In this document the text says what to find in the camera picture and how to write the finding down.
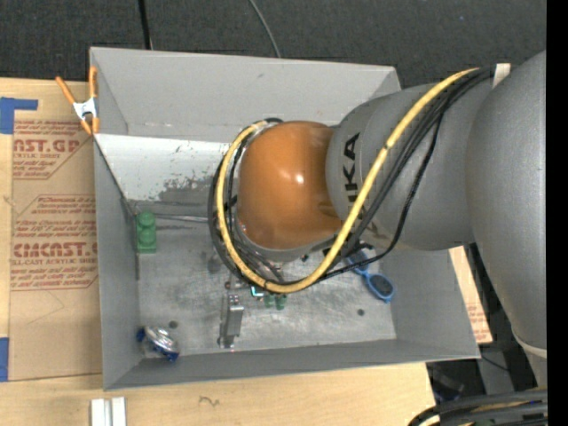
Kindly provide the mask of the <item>pale grey metal gripper finger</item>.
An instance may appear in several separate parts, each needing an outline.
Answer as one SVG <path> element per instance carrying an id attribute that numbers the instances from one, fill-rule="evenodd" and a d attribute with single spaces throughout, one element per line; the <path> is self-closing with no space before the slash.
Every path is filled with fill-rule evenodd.
<path id="1" fill-rule="evenodd" d="M 221 323 L 217 343 L 222 349 L 232 349 L 236 337 L 241 334 L 245 306 L 235 293 L 228 293 L 223 300 Z"/>

